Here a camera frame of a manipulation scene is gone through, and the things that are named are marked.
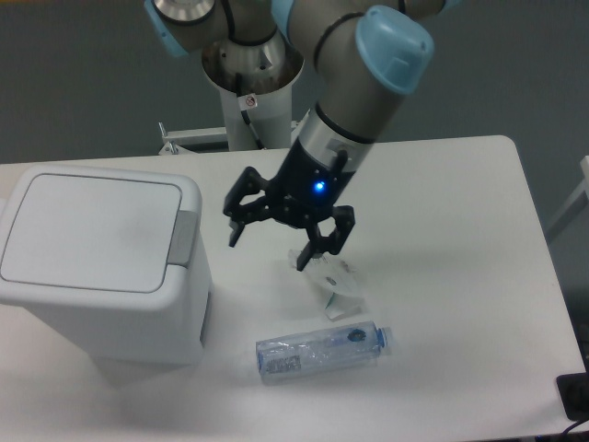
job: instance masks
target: bottle label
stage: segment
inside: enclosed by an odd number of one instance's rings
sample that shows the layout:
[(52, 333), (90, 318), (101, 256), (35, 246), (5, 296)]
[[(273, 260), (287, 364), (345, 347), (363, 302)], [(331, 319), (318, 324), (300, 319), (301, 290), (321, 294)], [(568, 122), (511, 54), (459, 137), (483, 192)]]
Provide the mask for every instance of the bottle label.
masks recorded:
[(301, 369), (301, 356), (288, 356), (278, 359), (272, 359), (266, 364), (266, 373), (288, 373), (289, 371), (299, 371)]

